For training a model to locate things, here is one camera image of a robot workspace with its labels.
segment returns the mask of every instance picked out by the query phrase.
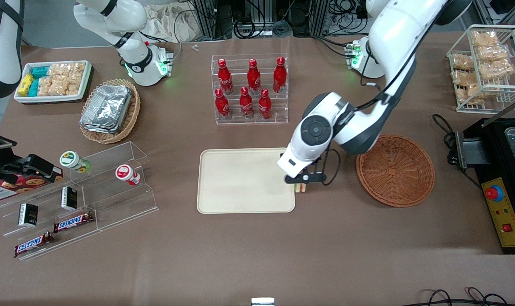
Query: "red emergency stop button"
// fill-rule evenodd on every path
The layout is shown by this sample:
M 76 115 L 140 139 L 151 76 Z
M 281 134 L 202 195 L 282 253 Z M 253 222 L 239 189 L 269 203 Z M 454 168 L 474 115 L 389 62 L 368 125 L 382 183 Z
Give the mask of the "red emergency stop button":
M 510 223 L 503 225 L 503 231 L 512 231 L 512 226 L 510 226 Z
M 486 190 L 484 191 L 484 195 L 486 195 L 487 199 L 490 199 L 495 202 L 503 200 L 503 190 L 501 189 L 501 187 L 497 185 L 493 185 L 489 188 L 486 188 Z

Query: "aluminum foil container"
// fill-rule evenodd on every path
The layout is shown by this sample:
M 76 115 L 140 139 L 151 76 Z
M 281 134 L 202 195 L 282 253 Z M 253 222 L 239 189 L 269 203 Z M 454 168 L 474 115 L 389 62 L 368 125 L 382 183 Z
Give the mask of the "aluminum foil container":
M 125 86 L 102 85 L 93 93 L 79 123 L 93 132 L 118 133 L 130 99 L 131 89 Z

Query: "wicker basket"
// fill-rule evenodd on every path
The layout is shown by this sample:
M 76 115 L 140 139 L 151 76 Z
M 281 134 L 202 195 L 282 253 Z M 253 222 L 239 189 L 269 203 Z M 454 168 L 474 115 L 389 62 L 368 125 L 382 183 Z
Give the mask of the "wicker basket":
M 380 136 L 371 151 L 358 155 L 356 169 L 365 190 L 392 207 L 421 203 L 435 184 L 435 169 L 426 151 L 396 134 Z
M 139 93 L 137 93 L 137 89 L 133 84 L 131 84 L 129 81 L 126 81 L 124 79 L 113 79 L 110 81 L 106 81 L 102 83 L 101 85 L 123 85 L 131 89 L 133 94 L 131 95 L 131 100 L 129 101 L 129 107 L 127 108 L 127 113 L 125 114 L 125 119 L 122 124 L 122 130 L 119 133 L 116 134 L 106 134 L 106 133 L 98 133 L 98 132 L 92 132 L 90 130 L 84 129 L 82 126 L 80 126 L 80 130 L 82 130 L 82 133 L 84 136 L 89 139 L 90 141 L 95 141 L 102 144 L 110 144 L 110 143 L 116 143 L 127 137 L 133 127 L 135 126 L 135 123 L 137 122 L 137 117 L 139 116 L 139 111 L 141 110 L 141 98 L 139 97 Z M 89 101 L 91 100 L 91 97 L 97 90 L 93 89 L 92 93 L 88 96 L 86 100 L 86 104 L 84 104 L 82 114 L 86 110 L 86 107 L 89 104 Z

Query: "yellow snack box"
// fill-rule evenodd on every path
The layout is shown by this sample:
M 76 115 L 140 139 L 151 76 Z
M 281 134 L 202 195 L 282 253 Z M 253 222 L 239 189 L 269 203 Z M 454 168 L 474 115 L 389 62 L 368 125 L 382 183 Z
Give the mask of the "yellow snack box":
M 29 88 L 34 81 L 34 77 L 31 74 L 27 74 L 21 79 L 21 83 L 18 87 L 18 93 L 21 96 L 27 96 L 29 94 Z

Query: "table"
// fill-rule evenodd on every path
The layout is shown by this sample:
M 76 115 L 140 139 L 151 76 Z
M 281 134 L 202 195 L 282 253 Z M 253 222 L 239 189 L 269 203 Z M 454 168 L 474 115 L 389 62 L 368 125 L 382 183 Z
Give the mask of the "table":
M 311 39 L 206 42 L 199 52 L 184 45 L 172 77 L 139 87 L 141 112 L 127 138 L 149 155 L 147 182 L 160 210 L 29 262 L 11 258 L 0 220 L 0 305 L 219 306 L 272 296 L 279 306 L 391 306 L 423 302 L 429 289 L 466 298 L 466 286 L 515 303 L 515 255 L 500 255 L 481 190 L 447 165 L 444 134 L 431 120 L 439 113 L 463 130 L 481 117 L 454 110 L 444 56 L 460 35 L 428 35 L 415 75 L 383 130 L 413 139 L 434 162 L 436 185 L 425 202 L 407 209 L 378 203 L 361 186 L 355 157 L 342 153 L 331 186 L 311 185 L 297 194 L 291 213 L 262 215 L 198 213 L 201 152 L 285 147 L 315 95 L 336 91 L 359 105 L 376 90 L 361 87 L 343 58 Z M 211 55 L 271 52 L 290 56 L 290 122 L 217 127 Z M 89 60 L 96 68 L 92 87 L 127 78 L 112 47 L 25 47 L 22 60 Z M 16 153 L 50 161 L 69 149 L 86 156 L 110 147 L 82 136 L 81 107 L 25 106 L 11 99 L 0 134 L 19 143 Z

